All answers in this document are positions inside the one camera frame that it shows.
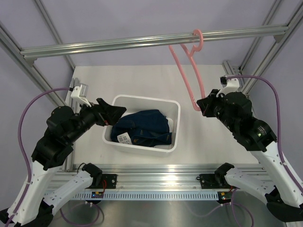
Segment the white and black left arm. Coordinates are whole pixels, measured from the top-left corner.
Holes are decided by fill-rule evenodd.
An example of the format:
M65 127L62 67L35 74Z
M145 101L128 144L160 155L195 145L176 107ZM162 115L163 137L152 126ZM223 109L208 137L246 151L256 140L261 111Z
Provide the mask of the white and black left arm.
M79 191L105 186L102 170L88 163L64 186L45 195L53 176L72 153L74 142L94 125L115 125L125 112L125 107L109 105L102 98L97 99L97 104L84 105L79 113L69 106L55 108L31 156L31 172L11 207L0 212L1 222L6 226L46 227Z

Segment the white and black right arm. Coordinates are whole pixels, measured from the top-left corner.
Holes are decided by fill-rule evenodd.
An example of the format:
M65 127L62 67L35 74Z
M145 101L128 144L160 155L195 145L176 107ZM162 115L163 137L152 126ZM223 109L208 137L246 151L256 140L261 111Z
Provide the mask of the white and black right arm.
M241 92L220 95L213 89L197 101L202 115L217 118L233 138L265 168L272 183L242 173L236 166L224 163L214 172L219 187L234 186L262 201L269 212L282 222L303 219L303 194L288 173L278 151L277 136L270 126L253 117L252 103Z

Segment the dark blue denim skirt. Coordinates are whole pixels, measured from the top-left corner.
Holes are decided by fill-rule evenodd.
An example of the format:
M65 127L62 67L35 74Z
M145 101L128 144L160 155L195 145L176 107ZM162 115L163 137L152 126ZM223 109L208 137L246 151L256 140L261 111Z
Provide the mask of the dark blue denim skirt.
M136 146L155 147L172 143L168 119L157 109L139 111L119 119L112 127L110 139L121 143L121 135Z

